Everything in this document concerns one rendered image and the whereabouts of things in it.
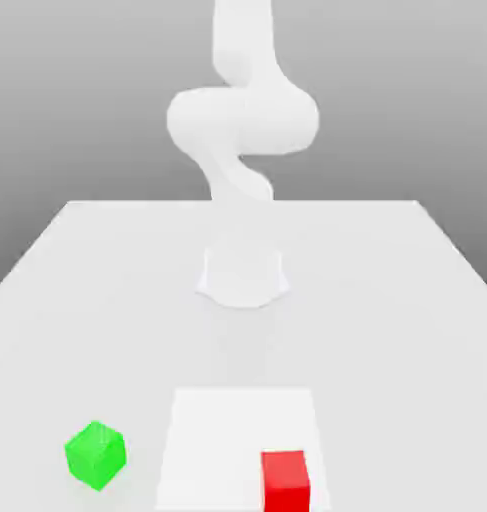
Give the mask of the small green cube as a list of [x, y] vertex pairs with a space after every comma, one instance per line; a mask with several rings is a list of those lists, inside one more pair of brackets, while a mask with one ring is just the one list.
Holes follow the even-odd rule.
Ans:
[[127, 453], [123, 435], [92, 421], [64, 445], [70, 473], [96, 491], [101, 491], [125, 466]]

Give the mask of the small red cube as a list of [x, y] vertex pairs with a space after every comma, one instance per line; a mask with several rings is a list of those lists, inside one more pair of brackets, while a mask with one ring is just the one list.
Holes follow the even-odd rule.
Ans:
[[309, 512], [311, 483], [305, 454], [295, 451], [261, 453], [263, 512]]

